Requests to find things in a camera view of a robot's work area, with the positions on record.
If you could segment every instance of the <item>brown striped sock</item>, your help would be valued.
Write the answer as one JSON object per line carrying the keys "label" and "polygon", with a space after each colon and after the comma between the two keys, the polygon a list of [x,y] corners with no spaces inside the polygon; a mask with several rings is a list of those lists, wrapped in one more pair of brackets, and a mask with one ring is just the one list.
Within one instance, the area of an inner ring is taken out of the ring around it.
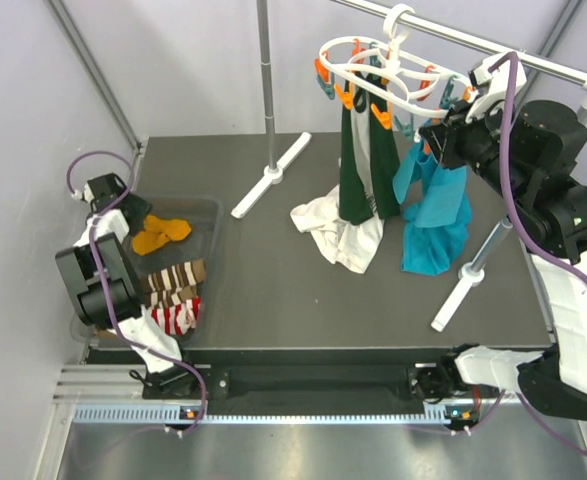
{"label": "brown striped sock", "polygon": [[204,260],[178,263],[171,267],[140,278],[144,293],[162,290],[177,291],[184,287],[195,286],[206,279]]}
{"label": "brown striped sock", "polygon": [[179,290],[160,290],[144,294],[144,305],[147,307],[174,307],[186,300],[197,297],[194,285]]}

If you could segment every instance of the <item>laundry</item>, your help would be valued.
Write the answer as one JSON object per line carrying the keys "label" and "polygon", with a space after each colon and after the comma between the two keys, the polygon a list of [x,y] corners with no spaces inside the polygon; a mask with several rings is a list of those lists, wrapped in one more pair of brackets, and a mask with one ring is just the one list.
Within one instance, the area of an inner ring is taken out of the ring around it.
{"label": "laundry", "polygon": [[144,230],[131,240],[131,248],[140,256],[159,250],[169,242],[184,240],[191,233],[191,226],[186,220],[163,220],[155,215],[144,218]]}
{"label": "laundry", "polygon": [[291,219],[300,232],[311,232],[320,253],[332,264],[341,263],[364,273],[382,240],[384,221],[374,214],[359,225],[340,218],[340,186],[325,197],[295,207]]}
{"label": "laundry", "polygon": [[140,278],[144,305],[166,333],[184,335],[195,328],[200,311],[197,285],[205,279],[202,259],[178,263]]}
{"label": "laundry", "polygon": [[447,271],[464,249],[471,206],[464,192],[466,168],[441,168],[424,152],[424,140],[415,143],[393,179],[397,201],[406,200],[411,183],[422,181],[421,202],[404,211],[402,270],[423,275]]}
{"label": "laundry", "polygon": [[[386,89],[380,77],[368,75],[366,80]],[[339,210],[340,218],[353,225],[365,222],[375,213],[380,219],[400,214],[392,185],[400,164],[395,139],[392,130],[385,129],[377,120],[372,105],[380,112],[387,111],[385,100],[357,88],[353,108],[342,108]]]}
{"label": "laundry", "polygon": [[155,323],[169,335],[184,335],[195,328],[200,299],[192,298],[173,307],[153,307],[148,311]]}
{"label": "laundry", "polygon": [[196,286],[204,280],[203,259],[178,263],[140,278],[145,304],[163,307],[172,307],[196,297]]}

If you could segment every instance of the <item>orange clothespin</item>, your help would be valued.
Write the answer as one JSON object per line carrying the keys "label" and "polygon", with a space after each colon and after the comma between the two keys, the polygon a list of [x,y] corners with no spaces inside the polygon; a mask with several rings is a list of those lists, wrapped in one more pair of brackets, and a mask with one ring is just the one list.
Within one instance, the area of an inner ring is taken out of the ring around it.
{"label": "orange clothespin", "polygon": [[[354,57],[355,55],[357,55],[358,53],[363,52],[364,49],[360,47],[360,39],[356,38],[355,39],[355,47],[353,47],[353,51],[351,52],[351,57]],[[364,59],[360,58],[357,62],[355,63],[363,63]]]}
{"label": "orange clothespin", "polygon": [[[435,68],[435,65],[429,65],[428,67],[426,67],[426,68],[424,69],[424,73],[429,73],[429,72],[430,72],[430,71],[432,71],[434,68]],[[430,82],[430,81],[428,81],[428,80],[422,80],[422,81],[420,82],[420,90],[423,90],[423,89],[425,89],[425,88],[426,88],[426,87],[428,87],[430,84],[431,84],[431,82]],[[418,99],[417,99],[417,101],[418,101],[418,102],[423,102],[424,100],[426,100],[426,99],[428,98],[428,96],[429,96],[429,95],[430,95],[430,93],[429,93],[429,94],[427,94],[427,95],[424,95],[423,97],[420,97],[420,98],[418,98]]]}
{"label": "orange clothespin", "polygon": [[391,130],[391,104],[389,103],[388,105],[388,109],[389,111],[387,112],[380,112],[380,109],[377,108],[377,105],[375,105],[374,103],[371,104],[371,111],[373,112],[373,115],[375,115],[375,118],[377,118],[377,121],[380,122],[380,124],[382,125],[382,127],[384,127],[385,130]]}
{"label": "orange clothespin", "polygon": [[[327,52],[322,52],[322,55],[324,55],[324,58],[328,60],[329,54]],[[322,78],[322,80],[324,80],[324,83],[329,83],[328,69],[324,65],[322,65],[322,62],[320,62],[319,58],[316,58],[314,63],[316,73]]]}
{"label": "orange clothespin", "polygon": [[474,90],[475,88],[473,87],[466,87],[464,93],[462,93],[462,98],[468,102],[471,99],[471,92]]}
{"label": "orange clothespin", "polygon": [[351,82],[346,84],[346,92],[343,92],[342,88],[340,88],[340,86],[336,83],[335,92],[337,93],[337,96],[340,97],[340,100],[342,100],[342,103],[347,110],[353,108],[353,93],[351,92]]}

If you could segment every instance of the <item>gray tray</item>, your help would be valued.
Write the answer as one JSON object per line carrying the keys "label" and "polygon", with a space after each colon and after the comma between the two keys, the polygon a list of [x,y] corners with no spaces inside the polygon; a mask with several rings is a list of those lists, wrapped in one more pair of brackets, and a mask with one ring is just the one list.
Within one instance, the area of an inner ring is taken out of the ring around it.
{"label": "gray tray", "polygon": [[[176,263],[204,258],[206,264],[206,280],[198,286],[200,295],[200,311],[197,328],[186,335],[176,337],[180,345],[190,344],[201,331],[206,322],[207,303],[210,292],[215,288],[216,273],[220,263],[218,239],[222,220],[222,204],[212,197],[183,196],[146,196],[153,205],[152,213],[160,218],[182,218],[191,225],[191,233],[182,242],[170,242],[157,252],[140,257],[131,249],[130,237],[124,241],[124,251],[139,276],[148,275]],[[84,325],[75,317],[71,325],[71,335],[77,341],[84,342],[94,335],[94,329]],[[123,343],[116,339],[100,338],[99,348],[118,348]]]}

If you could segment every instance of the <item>metal rod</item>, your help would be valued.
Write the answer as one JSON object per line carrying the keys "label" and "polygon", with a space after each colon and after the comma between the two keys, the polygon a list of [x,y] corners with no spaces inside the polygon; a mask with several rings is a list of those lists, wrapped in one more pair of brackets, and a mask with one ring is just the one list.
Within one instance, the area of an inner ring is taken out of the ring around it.
{"label": "metal rod", "polygon": [[500,247],[511,231],[511,228],[513,226],[507,217],[500,220],[500,223],[493,228],[493,231],[484,241],[484,244],[471,262],[471,271],[473,273],[479,273],[484,268],[491,254]]}
{"label": "metal rod", "polygon": [[[553,23],[553,27],[542,43],[542,47],[540,47],[540,49],[537,51],[538,55],[548,58],[555,53],[557,47],[573,23],[573,20],[575,20],[577,17],[577,14],[579,13],[584,3],[586,3],[586,0],[567,0],[567,2],[560,10],[555,22]],[[524,100],[531,91],[531,88],[533,88],[533,85],[537,81],[539,74],[540,72],[537,70],[526,73],[526,85],[522,87],[522,90],[520,90],[517,95],[516,110],[519,110],[522,107]]]}
{"label": "metal rod", "polygon": [[582,125],[587,124],[587,110],[582,107],[578,107],[577,109],[577,119]]}
{"label": "metal rod", "polygon": [[260,34],[260,61],[262,63],[262,94],[264,95],[264,126],[268,145],[269,170],[277,171],[275,159],[275,115],[273,113],[273,83],[271,80],[271,52],[269,45],[269,12],[267,0],[257,0],[257,24]]}
{"label": "metal rod", "polygon": [[60,27],[62,27],[62,31],[71,44],[71,47],[73,47],[73,50],[75,50],[75,53],[93,83],[93,86],[100,97],[102,97],[102,101],[106,105],[106,108],[111,112],[111,115],[122,132],[122,135],[124,135],[135,152],[139,151],[142,147],[142,142],[137,138],[133,127],[131,127],[126,115],[122,111],[111,87],[106,81],[106,77],[104,77],[100,67],[98,67],[91,50],[80,34],[80,31],[78,30],[77,25],[75,25],[73,17],[64,5],[63,0],[44,1],[49,6],[51,13],[59,23]]}
{"label": "metal rod", "polygon": [[[378,17],[386,17],[390,10],[388,7],[374,2],[369,2],[368,0],[332,1],[341,5],[355,8],[356,10],[360,10],[362,12],[370,13],[371,15],[376,15]],[[414,30],[428,33],[435,37],[443,38],[450,42],[457,43],[458,45],[463,45],[465,47],[484,53],[503,53],[516,50],[520,57],[520,61],[527,67],[580,86],[587,83],[587,72],[552,62],[551,60],[538,57],[537,55],[531,55],[529,53],[522,52],[518,48],[508,47],[506,45],[493,42],[492,40],[478,37],[476,35],[471,35],[446,25],[426,20],[409,12],[402,14],[402,16],[398,19],[398,23],[411,27]]]}

